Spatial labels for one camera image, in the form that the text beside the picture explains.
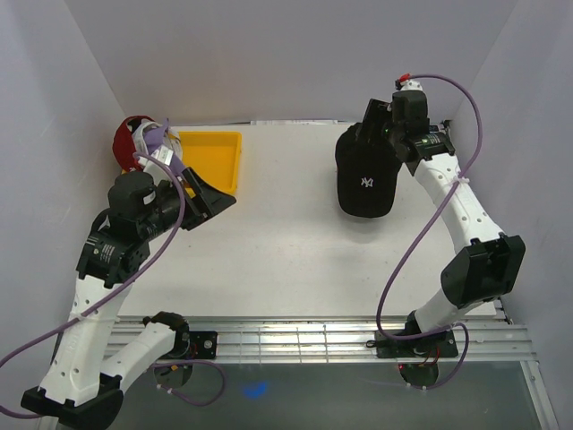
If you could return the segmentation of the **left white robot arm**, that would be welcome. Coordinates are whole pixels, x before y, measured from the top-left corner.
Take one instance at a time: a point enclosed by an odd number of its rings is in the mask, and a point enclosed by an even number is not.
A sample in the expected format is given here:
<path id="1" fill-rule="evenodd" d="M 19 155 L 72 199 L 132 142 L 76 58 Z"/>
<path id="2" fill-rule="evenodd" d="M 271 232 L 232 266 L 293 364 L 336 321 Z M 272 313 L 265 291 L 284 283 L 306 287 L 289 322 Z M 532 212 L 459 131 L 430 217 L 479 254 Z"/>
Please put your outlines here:
<path id="1" fill-rule="evenodd" d="M 122 288 L 148 261 L 150 241 L 167 231 L 192 230 L 235 204 L 234 196 L 184 170 L 194 196 L 181 197 L 168 179 L 142 171 L 122 174 L 108 207 L 94 221 L 77 264 L 73 326 L 64 330 L 47 375 L 25 391 L 21 406 L 56 417 L 72 429 L 107 429 L 124 395 L 159 360 L 191 358 L 196 351 L 187 321 L 159 312 L 143 332 L 111 358 L 105 356 L 115 319 L 129 291 Z"/>

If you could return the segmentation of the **purple baseball cap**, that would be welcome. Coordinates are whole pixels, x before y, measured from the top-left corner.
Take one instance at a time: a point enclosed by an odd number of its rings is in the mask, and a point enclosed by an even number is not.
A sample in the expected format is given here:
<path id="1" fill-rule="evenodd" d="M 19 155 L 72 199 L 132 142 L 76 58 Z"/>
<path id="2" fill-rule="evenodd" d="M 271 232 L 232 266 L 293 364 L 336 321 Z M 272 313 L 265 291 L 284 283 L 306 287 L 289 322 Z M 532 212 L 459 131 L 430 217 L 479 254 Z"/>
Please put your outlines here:
<path id="1" fill-rule="evenodd" d="M 162 123 L 162 125 L 164 125 L 164 124 L 169 125 L 169 122 L 167 120 L 165 120 Z M 172 150 L 170 150 L 169 148 L 167 148 L 166 146 L 161 145 L 150 156 L 157 159 L 158 161 L 165 164 L 166 166 L 168 166 L 170 168 L 171 172 L 175 176 L 180 177 L 180 178 L 183 177 L 183 171 L 185 169 L 185 165 L 184 165 L 183 161 L 180 160 L 174 154 L 174 152 Z"/>

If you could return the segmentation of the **black baseball cap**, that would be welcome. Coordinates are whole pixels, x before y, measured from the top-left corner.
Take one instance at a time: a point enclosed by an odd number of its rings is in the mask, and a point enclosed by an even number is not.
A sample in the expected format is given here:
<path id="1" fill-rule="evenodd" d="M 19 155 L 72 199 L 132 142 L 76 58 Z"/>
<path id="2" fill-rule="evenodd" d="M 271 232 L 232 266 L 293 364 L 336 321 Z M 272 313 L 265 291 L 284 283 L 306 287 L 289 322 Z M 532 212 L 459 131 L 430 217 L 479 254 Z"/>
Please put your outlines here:
<path id="1" fill-rule="evenodd" d="M 338 138 L 335 149 L 338 204 L 348 215 L 381 218 L 392 209 L 402 162 L 384 142 L 364 142 L 356 123 Z"/>

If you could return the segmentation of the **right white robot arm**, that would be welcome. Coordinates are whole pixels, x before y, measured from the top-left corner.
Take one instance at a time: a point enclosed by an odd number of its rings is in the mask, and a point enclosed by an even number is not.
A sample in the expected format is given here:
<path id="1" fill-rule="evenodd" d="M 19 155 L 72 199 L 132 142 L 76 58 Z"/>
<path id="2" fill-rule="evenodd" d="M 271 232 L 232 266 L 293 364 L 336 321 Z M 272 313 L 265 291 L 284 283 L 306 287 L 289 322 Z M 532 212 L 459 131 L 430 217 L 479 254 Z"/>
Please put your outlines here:
<path id="1" fill-rule="evenodd" d="M 513 289 L 525 243 L 486 214 L 462 177 L 448 133 L 431 126 L 421 90 L 399 90 L 390 102 L 371 99 L 357 138 L 380 143 L 407 167 L 440 210 L 455 251 L 440 274 L 438 292 L 407 317 L 401 331 L 377 333 L 367 345 L 381 358 L 433 357 L 439 350 L 455 357 L 454 323 Z"/>

